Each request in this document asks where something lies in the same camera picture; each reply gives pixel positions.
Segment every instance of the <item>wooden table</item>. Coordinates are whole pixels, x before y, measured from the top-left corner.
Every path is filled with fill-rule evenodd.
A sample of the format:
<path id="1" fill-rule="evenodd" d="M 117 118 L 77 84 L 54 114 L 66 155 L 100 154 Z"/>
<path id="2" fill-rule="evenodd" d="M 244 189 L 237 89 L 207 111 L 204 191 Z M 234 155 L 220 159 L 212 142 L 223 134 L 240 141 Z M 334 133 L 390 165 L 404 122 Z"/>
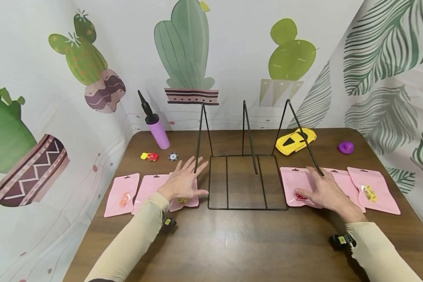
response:
<path id="1" fill-rule="evenodd" d="M 291 132 L 283 130 L 282 134 Z M 401 215 L 368 210 L 369 220 L 377 223 L 396 246 L 399 254 L 423 279 L 423 223 L 363 136 L 348 128 L 315 130 L 318 139 L 311 145 L 321 167 L 357 167 L 380 171 L 396 199 Z M 276 130 L 254 130 L 257 154 L 270 154 Z M 195 155 L 197 131 L 168 132 L 171 147 L 161 151 L 149 132 L 137 133 L 131 140 L 116 176 L 139 172 L 167 174 L 177 162 L 168 160 L 171 152 L 186 160 Z M 214 154 L 240 154 L 241 131 L 211 131 Z M 250 153 L 245 140 L 245 154 Z M 355 152 L 343 155 L 337 145 L 350 140 Z M 139 159 L 142 152 L 160 154 L 157 163 Z M 313 165 L 306 149 L 285 157 L 275 152 L 279 166 Z M 200 155 L 211 155 L 206 131 L 202 133 Z M 261 157 L 268 206 L 285 205 L 273 157 Z M 254 174 L 251 157 L 228 158 L 229 205 L 264 207 L 260 178 Z M 208 189 L 209 172 L 200 175 L 199 188 Z M 130 214 L 105 219 L 107 194 L 64 278 L 82 282 L 109 243 L 131 219 Z M 211 206 L 226 206 L 225 158 L 214 157 L 211 164 Z M 364 271 L 348 253 L 335 252 L 328 238 L 344 231 L 344 225 L 331 211 L 310 207 L 288 211 L 227 211 L 207 209 L 207 199 L 199 208 L 182 209 L 172 214 L 178 228 L 160 234 L 129 276 L 133 281 L 368 281 Z"/>

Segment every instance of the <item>purple rubber duck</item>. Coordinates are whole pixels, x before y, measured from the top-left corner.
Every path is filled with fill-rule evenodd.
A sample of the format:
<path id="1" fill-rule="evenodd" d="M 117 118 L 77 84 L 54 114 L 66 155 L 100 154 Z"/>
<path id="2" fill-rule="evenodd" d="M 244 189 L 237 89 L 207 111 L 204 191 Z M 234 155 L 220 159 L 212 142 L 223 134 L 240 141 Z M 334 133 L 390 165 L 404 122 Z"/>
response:
<path id="1" fill-rule="evenodd" d="M 352 152 L 354 152 L 354 144 L 349 141 L 343 141 L 338 146 L 338 149 L 343 154 L 349 155 L 349 154 L 352 154 Z"/>

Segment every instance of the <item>black wrist strap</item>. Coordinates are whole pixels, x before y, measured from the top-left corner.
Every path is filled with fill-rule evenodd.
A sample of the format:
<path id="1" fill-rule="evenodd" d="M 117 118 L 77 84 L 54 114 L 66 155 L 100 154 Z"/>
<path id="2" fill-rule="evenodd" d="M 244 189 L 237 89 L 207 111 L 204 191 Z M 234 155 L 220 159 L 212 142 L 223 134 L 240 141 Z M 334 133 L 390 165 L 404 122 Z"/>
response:
<path id="1" fill-rule="evenodd" d="M 173 217 L 168 217 L 167 213 L 163 214 L 162 219 L 162 225 L 161 225 L 161 232 L 163 233 L 169 233 L 174 228 L 174 226 L 177 225 L 177 222 Z"/>
<path id="2" fill-rule="evenodd" d="M 345 246 L 348 246 L 348 245 L 352 248 L 357 246 L 357 242 L 349 234 L 345 234 L 341 236 L 334 234 L 329 238 L 329 243 L 331 244 L 334 250 L 344 249 Z"/>

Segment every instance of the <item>pink zipper bag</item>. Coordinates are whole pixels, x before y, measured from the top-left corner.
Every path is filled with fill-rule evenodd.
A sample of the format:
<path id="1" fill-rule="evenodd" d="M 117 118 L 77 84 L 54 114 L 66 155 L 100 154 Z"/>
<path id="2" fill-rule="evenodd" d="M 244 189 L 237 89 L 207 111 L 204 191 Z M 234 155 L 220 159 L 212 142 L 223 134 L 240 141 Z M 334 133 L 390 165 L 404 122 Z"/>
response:
<path id="1" fill-rule="evenodd" d="M 138 189 L 139 173 L 114 178 L 107 199 L 104 217 L 113 217 L 133 210 L 133 197 Z"/>
<path id="2" fill-rule="evenodd" d="M 340 189 L 342 189 L 346 196 L 350 197 L 351 201 L 365 213 L 365 207 L 362 206 L 359 202 L 359 190 L 354 187 L 350 173 L 346 170 L 338 170 L 331 168 L 324 169 L 334 176 L 335 182 L 337 182 Z"/>
<path id="3" fill-rule="evenodd" d="M 160 175 L 145 175 L 143 177 L 143 181 L 141 181 L 141 185 L 138 190 L 138 194 L 135 199 L 134 208 L 132 210 L 132 214 L 135 214 L 141 205 L 146 202 L 150 196 L 152 196 L 158 188 L 163 186 L 169 179 L 169 176 L 172 172 L 168 174 L 160 174 Z M 197 180 L 194 181 L 194 189 L 197 190 Z M 192 199 L 185 199 L 185 198 L 176 198 L 171 201 L 169 205 L 169 211 L 175 212 L 180 210 L 183 207 L 197 207 L 199 205 L 199 197 L 194 197 Z"/>
<path id="4" fill-rule="evenodd" d="M 384 176 L 380 172 L 354 167 L 348 167 L 348 172 L 352 183 L 359 190 L 359 202 L 362 206 L 386 213 L 401 214 L 395 199 L 390 194 Z M 367 189 L 374 192 L 375 199 L 369 199 Z"/>
<path id="5" fill-rule="evenodd" d="M 301 207 L 308 205 L 313 208 L 322 208 L 321 205 L 315 204 L 310 199 L 302 199 L 295 193 L 296 188 L 301 188 L 309 192 L 316 189 L 315 181 L 306 168 L 281 167 L 280 175 L 284 185 L 285 200 L 290 207 Z"/>
<path id="6" fill-rule="evenodd" d="M 152 196 L 158 188 L 163 186 L 168 181 L 168 174 L 145 175 L 141 185 L 138 189 L 138 194 L 135 198 L 132 214 L 135 214 L 139 208 Z"/>

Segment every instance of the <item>small red toy car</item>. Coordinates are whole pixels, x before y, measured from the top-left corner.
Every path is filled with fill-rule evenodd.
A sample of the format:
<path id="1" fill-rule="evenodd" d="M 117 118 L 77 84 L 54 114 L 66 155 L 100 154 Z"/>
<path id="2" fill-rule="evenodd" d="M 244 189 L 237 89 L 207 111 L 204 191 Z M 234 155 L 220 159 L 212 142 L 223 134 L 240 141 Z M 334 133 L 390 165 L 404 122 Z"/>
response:
<path id="1" fill-rule="evenodd" d="M 142 153 L 140 158 L 141 160 L 146 160 L 146 161 L 158 161 L 158 154 Z"/>

